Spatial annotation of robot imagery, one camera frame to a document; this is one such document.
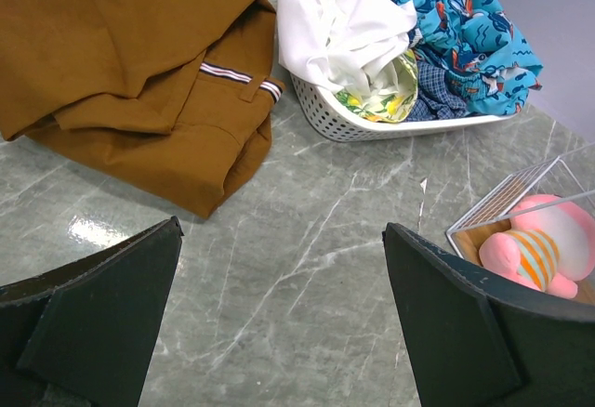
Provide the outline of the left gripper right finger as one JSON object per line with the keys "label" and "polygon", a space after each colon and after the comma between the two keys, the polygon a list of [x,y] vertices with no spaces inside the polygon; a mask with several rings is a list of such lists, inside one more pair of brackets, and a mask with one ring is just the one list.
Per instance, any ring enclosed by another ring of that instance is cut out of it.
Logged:
{"label": "left gripper right finger", "polygon": [[593,306],[506,280],[401,224],[383,243],[422,405],[593,405]]}

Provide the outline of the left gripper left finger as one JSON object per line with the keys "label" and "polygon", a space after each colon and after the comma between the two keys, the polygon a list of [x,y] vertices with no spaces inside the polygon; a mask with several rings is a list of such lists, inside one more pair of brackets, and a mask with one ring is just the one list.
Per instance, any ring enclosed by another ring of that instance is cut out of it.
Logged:
{"label": "left gripper left finger", "polygon": [[57,386],[93,406],[139,403],[183,232],[176,217],[1,288],[1,403]]}

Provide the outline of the white laundry basket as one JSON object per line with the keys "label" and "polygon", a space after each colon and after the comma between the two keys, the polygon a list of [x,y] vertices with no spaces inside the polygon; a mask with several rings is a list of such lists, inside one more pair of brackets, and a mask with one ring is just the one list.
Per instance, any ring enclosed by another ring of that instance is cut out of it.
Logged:
{"label": "white laundry basket", "polygon": [[464,118],[400,123],[370,122],[350,112],[333,94],[312,85],[290,72],[302,109],[312,126],[325,137],[337,141],[397,138],[413,134],[426,134],[448,128],[477,125],[506,116],[478,115]]}

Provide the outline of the brown garment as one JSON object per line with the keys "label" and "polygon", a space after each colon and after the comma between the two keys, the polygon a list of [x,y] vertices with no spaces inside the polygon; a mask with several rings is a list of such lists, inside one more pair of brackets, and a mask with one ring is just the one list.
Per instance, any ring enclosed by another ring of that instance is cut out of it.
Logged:
{"label": "brown garment", "polygon": [[209,217],[271,147],[268,0],[1,0],[1,133]]}

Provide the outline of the white green cloth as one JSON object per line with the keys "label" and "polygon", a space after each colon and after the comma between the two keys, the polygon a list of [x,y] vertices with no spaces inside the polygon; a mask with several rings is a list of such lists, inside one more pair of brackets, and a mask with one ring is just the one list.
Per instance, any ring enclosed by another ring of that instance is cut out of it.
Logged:
{"label": "white green cloth", "polygon": [[412,2],[277,0],[279,61],[370,122],[400,123],[417,100]]}

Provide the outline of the blue patterned cloth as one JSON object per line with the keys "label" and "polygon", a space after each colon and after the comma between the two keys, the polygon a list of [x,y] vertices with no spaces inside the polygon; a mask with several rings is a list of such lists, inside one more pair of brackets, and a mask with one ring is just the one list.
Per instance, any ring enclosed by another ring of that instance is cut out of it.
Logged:
{"label": "blue patterned cloth", "polygon": [[543,66],[498,0],[391,0],[412,4],[409,32],[418,92],[410,122],[521,111]]}

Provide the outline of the pink frog plush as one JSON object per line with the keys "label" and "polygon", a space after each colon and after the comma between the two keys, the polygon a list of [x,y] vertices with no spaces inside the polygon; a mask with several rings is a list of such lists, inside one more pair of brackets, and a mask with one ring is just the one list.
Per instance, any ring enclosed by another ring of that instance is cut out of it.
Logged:
{"label": "pink frog plush", "polygon": [[481,245],[483,267],[531,289],[575,298],[577,283],[594,270],[594,217],[551,194],[524,197],[512,214],[510,229]]}

